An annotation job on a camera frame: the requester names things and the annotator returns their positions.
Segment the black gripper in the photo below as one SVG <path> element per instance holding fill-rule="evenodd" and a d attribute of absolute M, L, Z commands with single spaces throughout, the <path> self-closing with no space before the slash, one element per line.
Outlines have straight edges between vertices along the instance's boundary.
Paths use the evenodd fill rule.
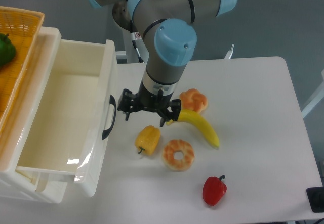
<path fill-rule="evenodd" d="M 130 114 L 139 111 L 157 113 L 160 119 L 160 127 L 166 122 L 177 121 L 181 111 L 181 100 L 171 100 L 173 94 L 155 95 L 146 88 L 140 88 L 138 93 L 133 94 L 129 89 L 123 89 L 118 101 L 117 110 L 125 115 L 125 121 L 129 120 Z"/>

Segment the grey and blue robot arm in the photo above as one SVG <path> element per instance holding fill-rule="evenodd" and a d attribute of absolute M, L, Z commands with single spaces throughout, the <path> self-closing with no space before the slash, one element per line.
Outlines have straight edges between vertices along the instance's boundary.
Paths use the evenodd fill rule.
<path fill-rule="evenodd" d="M 180 100 L 172 94 L 197 43 L 193 24 L 231 11 L 237 0 L 89 0 L 94 7 L 126 2 L 126 12 L 139 32 L 149 58 L 139 91 L 125 89 L 118 110 L 157 113 L 162 122 L 177 120 Z"/>

